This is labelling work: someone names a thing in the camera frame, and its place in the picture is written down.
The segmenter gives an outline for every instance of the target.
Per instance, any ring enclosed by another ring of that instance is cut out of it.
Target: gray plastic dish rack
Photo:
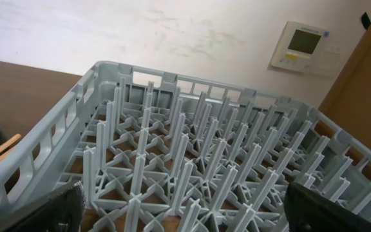
[[[138,73],[160,77],[160,87],[133,83]],[[319,135],[319,121],[334,136]],[[356,165],[350,148],[363,154]],[[178,231],[285,231],[295,181],[371,221],[368,162],[362,143],[289,97],[98,62],[0,163],[0,217],[78,179],[99,216],[92,231],[114,231],[120,217],[124,231],[138,220],[163,231],[170,216],[180,217]],[[111,192],[119,197],[104,197]]]

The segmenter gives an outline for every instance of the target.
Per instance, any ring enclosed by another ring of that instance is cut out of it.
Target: brown wooden table
[[[9,138],[16,133],[25,136],[81,77],[0,61],[0,129]],[[81,231],[87,231],[99,219],[87,211]],[[124,230],[124,219],[115,221],[118,231]],[[178,217],[167,217],[166,231],[176,231]],[[138,222],[142,231],[144,223]]]

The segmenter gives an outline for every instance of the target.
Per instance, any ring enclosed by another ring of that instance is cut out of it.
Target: yellow sticker
[[[297,55],[286,54],[285,58],[292,61],[297,61]]]

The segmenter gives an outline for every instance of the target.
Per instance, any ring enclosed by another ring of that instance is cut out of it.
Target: thermostat
[[[271,65],[308,73],[312,63],[323,51],[329,32],[302,23],[289,21],[284,28]]]

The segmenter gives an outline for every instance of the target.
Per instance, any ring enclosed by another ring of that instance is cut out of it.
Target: white wall
[[[329,30],[348,57],[365,11],[371,0],[0,1],[0,61],[83,74],[110,60],[319,106],[335,77],[268,69],[285,23]]]

